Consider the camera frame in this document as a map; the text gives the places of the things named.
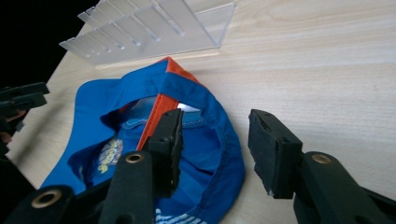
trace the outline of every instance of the light wood surface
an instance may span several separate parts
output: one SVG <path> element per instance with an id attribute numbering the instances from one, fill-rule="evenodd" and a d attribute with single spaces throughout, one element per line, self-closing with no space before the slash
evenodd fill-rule
<path id="1" fill-rule="evenodd" d="M 396 1 L 236 1 L 219 49 L 170 56 L 213 92 L 240 137 L 246 179 L 222 223 L 297 222 L 292 201 L 268 196 L 253 171 L 252 108 L 276 115 L 304 152 L 333 155 L 361 186 L 396 200 Z M 67 145 L 78 87 L 161 58 L 95 67 L 67 52 L 48 103 L 29 112 L 7 156 L 39 188 Z"/>

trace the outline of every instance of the blue cap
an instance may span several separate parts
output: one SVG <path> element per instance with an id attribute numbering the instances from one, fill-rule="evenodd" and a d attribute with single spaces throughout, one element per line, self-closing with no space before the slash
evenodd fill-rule
<path id="1" fill-rule="evenodd" d="M 173 104 L 161 105 L 160 98 Z M 169 57 L 122 78 L 92 80 L 78 89 L 68 145 L 41 188 L 66 185 L 80 194 L 108 180 L 120 155 L 139 148 L 149 135 L 153 112 L 167 106 L 185 111 L 184 148 L 177 190 L 171 198 L 156 201 L 156 222 L 220 222 L 245 177 L 238 136 L 214 95 Z"/>

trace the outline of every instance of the black background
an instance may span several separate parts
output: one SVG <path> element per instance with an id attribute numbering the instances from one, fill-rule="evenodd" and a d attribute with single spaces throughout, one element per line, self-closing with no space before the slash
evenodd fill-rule
<path id="1" fill-rule="evenodd" d="M 66 54 L 59 43 L 78 34 L 84 25 L 78 14 L 97 3 L 93 0 L 3 1 L 0 90 L 47 82 Z M 9 123 L 11 134 L 22 119 Z M 34 190 L 12 162 L 0 155 L 0 223 Z"/>

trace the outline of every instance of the metal bolt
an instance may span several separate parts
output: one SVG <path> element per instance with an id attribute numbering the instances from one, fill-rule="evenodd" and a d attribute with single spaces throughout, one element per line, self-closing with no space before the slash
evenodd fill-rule
<path id="1" fill-rule="evenodd" d="M 50 189 L 32 200 L 33 208 L 44 208 L 56 203 L 62 196 L 62 192 L 58 189 Z"/>
<path id="2" fill-rule="evenodd" d="M 125 159 L 128 163 L 138 163 L 143 160 L 143 155 L 132 154 Z"/>
<path id="3" fill-rule="evenodd" d="M 322 163 L 322 164 L 329 164 L 332 163 L 332 160 L 330 160 L 329 157 L 322 155 L 322 154 L 315 154 L 312 155 L 312 160 L 318 162 L 318 163 Z"/>

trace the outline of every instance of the baseball cap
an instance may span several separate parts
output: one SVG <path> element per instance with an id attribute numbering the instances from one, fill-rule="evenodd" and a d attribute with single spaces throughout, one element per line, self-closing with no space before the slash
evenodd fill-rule
<path id="1" fill-rule="evenodd" d="M 120 155 L 140 150 L 161 114 L 181 108 L 180 177 L 170 198 L 156 200 L 157 223 L 218 223 L 245 177 L 241 147 L 224 108 L 171 57 L 121 78 L 78 88 L 64 154 L 41 188 L 66 185 L 80 194 L 113 176 Z"/>

